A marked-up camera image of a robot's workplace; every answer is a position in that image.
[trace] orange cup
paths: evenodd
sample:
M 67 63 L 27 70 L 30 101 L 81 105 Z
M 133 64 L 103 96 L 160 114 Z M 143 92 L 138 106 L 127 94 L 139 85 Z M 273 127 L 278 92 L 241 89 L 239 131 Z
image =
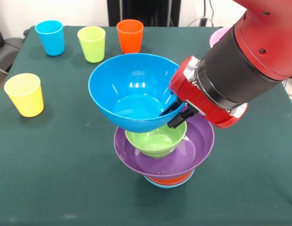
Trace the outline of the orange cup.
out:
M 123 53 L 138 53 L 142 46 L 144 25 L 138 20 L 122 20 L 117 24 L 118 39 Z

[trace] red robot arm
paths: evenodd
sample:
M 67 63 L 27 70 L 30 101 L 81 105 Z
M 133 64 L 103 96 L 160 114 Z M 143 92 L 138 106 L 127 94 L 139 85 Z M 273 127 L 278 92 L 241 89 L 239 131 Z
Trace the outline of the red robot arm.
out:
M 188 57 L 172 77 L 175 105 L 186 102 L 188 109 L 169 127 L 198 112 L 218 128 L 230 127 L 249 101 L 292 76 L 292 0 L 234 1 L 245 14 L 203 59 Z

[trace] purple bowl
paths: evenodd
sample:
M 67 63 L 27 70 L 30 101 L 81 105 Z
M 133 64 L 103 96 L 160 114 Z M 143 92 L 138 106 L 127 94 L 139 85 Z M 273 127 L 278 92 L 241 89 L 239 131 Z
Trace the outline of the purple bowl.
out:
M 133 171 L 151 178 L 180 177 L 199 166 L 210 154 L 214 143 L 213 127 L 197 114 L 187 120 L 187 132 L 175 150 L 165 158 L 144 155 L 126 139 L 125 130 L 117 127 L 114 147 L 121 161 Z

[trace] bowl rim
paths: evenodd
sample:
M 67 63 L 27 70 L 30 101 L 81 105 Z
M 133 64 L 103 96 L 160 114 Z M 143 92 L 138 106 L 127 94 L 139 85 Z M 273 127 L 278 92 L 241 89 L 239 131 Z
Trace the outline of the bowl rim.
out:
M 180 173 L 175 173 L 175 174 L 170 174 L 170 175 L 155 175 L 155 174 L 149 174 L 149 173 L 141 172 L 141 171 L 136 170 L 136 169 L 134 169 L 133 167 L 129 166 L 129 165 L 123 160 L 122 156 L 120 156 L 119 153 L 117 152 L 117 147 L 116 147 L 115 139 L 116 139 L 116 135 L 117 135 L 117 131 L 118 131 L 118 129 L 122 129 L 122 128 L 119 127 L 119 126 L 118 126 L 117 129 L 115 130 L 115 132 L 114 132 L 114 136 L 113 136 L 114 150 L 115 150 L 115 152 L 116 152 L 118 158 L 123 162 L 123 164 L 124 164 L 125 166 L 127 166 L 129 169 L 131 169 L 133 172 L 136 172 L 136 173 L 141 174 L 141 175 L 143 175 L 143 176 L 152 177 L 152 178 L 175 178 L 175 177 L 178 177 L 179 175 L 182 175 L 182 174 L 188 173 L 189 171 L 191 171 L 191 170 L 197 168 L 199 165 L 201 165 L 201 164 L 207 159 L 207 157 L 208 157 L 208 156 L 210 155 L 210 153 L 212 152 L 212 149 L 213 149 L 213 146 L 214 146 L 214 143 L 215 143 L 215 132 L 214 132 L 214 130 L 213 130 L 213 126 L 212 126 L 212 124 L 211 124 L 209 121 L 207 121 L 207 123 L 208 123 L 208 126 L 209 126 L 210 131 L 212 132 L 212 144 L 211 144 L 211 146 L 209 147 L 209 151 L 207 152 L 206 156 L 204 156 L 204 158 L 203 158 L 200 162 L 198 162 L 198 164 L 193 165 L 193 166 L 189 167 L 188 169 L 186 169 L 185 171 L 180 172 Z
M 90 97 L 92 98 L 92 100 L 97 104 L 98 107 L 100 107 L 103 111 L 111 114 L 111 115 L 114 115 L 118 118 L 121 118 L 121 119 L 125 119 L 125 120 L 130 120 L 130 121 L 154 121 L 154 120 L 157 120 L 157 119 L 164 119 L 164 118 L 167 118 L 169 117 L 171 114 L 174 114 L 175 112 L 178 113 L 184 106 L 185 106 L 185 103 L 182 103 L 177 109 L 175 109 L 174 111 L 168 113 L 168 114 L 165 114 L 163 116 L 159 116 L 159 117 L 156 117 L 156 118 L 148 118 L 148 119 L 132 119 L 132 118 L 128 118 L 128 117 L 124 117 L 124 116 L 120 116 L 118 114 L 115 114 L 114 112 L 112 111 L 109 111 L 107 109 L 105 109 L 100 103 L 98 103 L 95 98 L 93 97 L 93 95 L 91 94 L 91 91 L 90 91 L 90 81 L 91 81 L 91 78 L 92 78 L 92 75 L 94 74 L 94 72 L 101 66 L 103 66 L 105 63 L 107 63 L 108 61 L 111 61 L 111 60 L 114 60 L 116 58 L 122 58 L 122 57 L 126 57 L 126 55 L 137 55 L 137 56 L 152 56 L 152 57 L 158 57 L 158 58 L 161 58 L 161 59 L 164 59 L 164 60 L 167 60 L 169 61 L 170 63 L 173 63 L 175 64 L 176 66 L 179 67 L 179 65 L 177 63 L 175 63 L 174 61 L 168 59 L 168 58 L 165 58 L 163 56 L 159 56 L 159 55 L 155 55 L 155 54 L 150 54 L 150 53 L 127 53 L 127 54 L 121 54 L 121 55 L 117 55 L 117 56 L 114 56 L 112 58 L 109 58 L 107 60 L 105 60 L 104 62 L 100 63 L 90 74 L 89 76 L 89 79 L 88 79 L 88 92 L 89 92 L 89 95 Z
M 184 124 L 184 132 L 183 132 L 183 134 L 179 137 L 179 139 L 178 139 L 174 144 L 170 145 L 169 147 L 163 148 L 163 149 L 159 148 L 159 149 L 149 150 L 149 149 L 141 148 L 141 147 L 139 147 L 139 146 L 133 144 L 133 143 L 131 142 L 131 140 L 128 138 L 127 133 L 134 133 L 134 132 L 131 132 L 131 131 L 125 130 L 125 136 L 126 136 L 127 140 L 129 141 L 129 143 L 131 143 L 134 147 L 136 147 L 136 148 L 139 149 L 139 150 L 142 150 L 142 151 L 144 151 L 144 152 L 146 152 L 146 153 L 149 153 L 149 154 L 154 154 L 154 153 L 151 153 L 151 152 L 164 151 L 164 152 L 159 152 L 159 153 L 157 153 L 157 154 L 162 154 L 162 153 L 166 153 L 166 151 L 165 151 L 166 149 L 169 149 L 169 148 L 171 148 L 171 147 L 177 146 L 177 145 L 182 141 L 184 135 L 185 135 L 186 132 L 187 132 L 187 127 L 188 127 L 186 121 L 184 121 L 182 124 Z

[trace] plastic cup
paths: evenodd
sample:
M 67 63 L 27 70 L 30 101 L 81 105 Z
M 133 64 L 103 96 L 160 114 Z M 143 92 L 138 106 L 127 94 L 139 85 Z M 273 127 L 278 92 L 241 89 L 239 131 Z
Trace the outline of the plastic cup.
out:
M 63 25 L 56 20 L 47 20 L 35 26 L 41 44 L 50 56 L 57 56 L 64 52 Z
M 144 25 L 138 20 L 122 20 L 117 24 L 118 38 L 123 53 L 139 53 Z
M 212 48 L 227 33 L 230 27 L 223 27 L 216 30 L 210 37 L 210 47 Z
M 34 117 L 42 112 L 44 105 L 37 75 L 15 75 L 6 81 L 4 90 L 22 116 Z
M 89 26 L 77 33 L 85 59 L 90 63 L 97 63 L 105 56 L 105 35 L 103 28 Z

